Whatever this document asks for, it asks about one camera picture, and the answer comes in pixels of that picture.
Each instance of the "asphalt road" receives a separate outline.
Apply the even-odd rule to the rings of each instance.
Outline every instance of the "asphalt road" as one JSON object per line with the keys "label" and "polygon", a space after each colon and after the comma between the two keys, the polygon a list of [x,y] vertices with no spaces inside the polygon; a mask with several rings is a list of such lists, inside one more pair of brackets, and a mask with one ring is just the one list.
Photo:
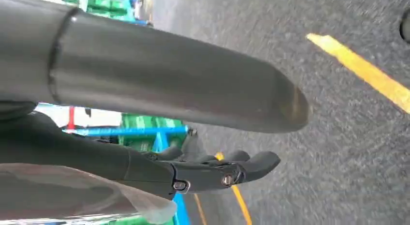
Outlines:
{"label": "asphalt road", "polygon": [[[309,125],[292,134],[194,124],[192,152],[281,157],[240,186],[253,224],[410,224],[409,114],[306,39],[331,35],[410,89],[410,45],[398,29],[410,0],[152,1],[156,28],[267,60],[312,106]],[[200,198],[208,224],[246,224],[232,191]]]}

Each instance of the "red pole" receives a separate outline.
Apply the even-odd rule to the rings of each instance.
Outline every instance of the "red pole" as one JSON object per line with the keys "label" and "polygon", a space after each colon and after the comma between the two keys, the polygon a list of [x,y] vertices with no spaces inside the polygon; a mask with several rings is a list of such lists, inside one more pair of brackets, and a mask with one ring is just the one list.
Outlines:
{"label": "red pole", "polygon": [[74,130],[75,129],[75,124],[74,124],[74,106],[70,107],[69,114],[68,114],[68,125],[67,129],[69,130]]}

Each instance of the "blue metal frame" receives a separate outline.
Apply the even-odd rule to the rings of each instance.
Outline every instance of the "blue metal frame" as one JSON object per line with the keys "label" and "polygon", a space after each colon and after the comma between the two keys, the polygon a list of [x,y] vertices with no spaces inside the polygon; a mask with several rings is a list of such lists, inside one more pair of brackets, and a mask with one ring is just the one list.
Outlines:
{"label": "blue metal frame", "polygon": [[149,128],[90,128],[90,129],[76,129],[63,130],[67,133],[76,133],[86,136],[102,136],[102,135],[157,135],[163,133],[167,134],[185,134],[188,132],[188,126],[182,127],[149,127]]}
{"label": "blue metal frame", "polygon": [[140,20],[140,19],[137,19],[137,18],[135,19],[134,22],[130,22],[130,21],[125,21],[125,22],[131,23],[131,24],[137,24],[137,25],[148,25],[148,21]]}

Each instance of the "yellow line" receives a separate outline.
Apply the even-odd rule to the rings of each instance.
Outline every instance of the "yellow line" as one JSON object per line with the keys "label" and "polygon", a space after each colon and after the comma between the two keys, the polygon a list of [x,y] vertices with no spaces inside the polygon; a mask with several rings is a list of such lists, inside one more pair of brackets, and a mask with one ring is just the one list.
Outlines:
{"label": "yellow line", "polygon": [[207,225],[208,223],[206,222],[205,213],[201,206],[201,201],[199,200],[197,194],[193,194],[193,197],[195,198],[196,205],[198,206],[199,216],[201,216],[202,224]]}
{"label": "yellow line", "polygon": [[[218,152],[218,153],[215,155],[215,157],[216,157],[218,160],[223,160],[223,159],[224,159],[224,156],[223,156],[223,153],[222,153],[222,152]],[[245,220],[246,220],[246,224],[247,224],[247,225],[252,225],[252,219],[251,219],[251,217],[250,217],[250,214],[249,214],[249,211],[248,211],[248,207],[246,206],[246,203],[245,203],[245,201],[244,201],[244,199],[243,199],[243,197],[242,197],[242,195],[241,195],[241,192],[239,191],[239,188],[238,188],[236,185],[233,185],[231,188],[232,188],[232,190],[233,190],[233,192],[234,192],[234,194],[235,194],[235,197],[236,197],[236,199],[237,199],[237,201],[238,201],[238,203],[239,203],[239,206],[240,206],[240,208],[241,208],[241,210],[242,210],[242,213],[243,213],[244,218],[245,218]]]}
{"label": "yellow line", "polygon": [[410,114],[410,90],[390,78],[380,69],[339,43],[333,37],[308,34],[307,39],[319,46],[346,68]]}

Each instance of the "screw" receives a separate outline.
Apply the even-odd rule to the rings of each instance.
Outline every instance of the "screw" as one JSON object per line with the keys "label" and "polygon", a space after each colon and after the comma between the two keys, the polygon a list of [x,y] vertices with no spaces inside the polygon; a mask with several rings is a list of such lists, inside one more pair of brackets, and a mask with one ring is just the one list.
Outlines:
{"label": "screw", "polygon": [[173,184],[173,188],[176,190],[184,190],[187,187],[187,184],[183,181],[176,181]]}
{"label": "screw", "polygon": [[232,185],[233,180],[234,180],[234,179],[232,178],[231,175],[225,175],[225,176],[222,178],[222,184],[224,184],[224,185],[226,185],[226,186],[230,186],[230,185]]}

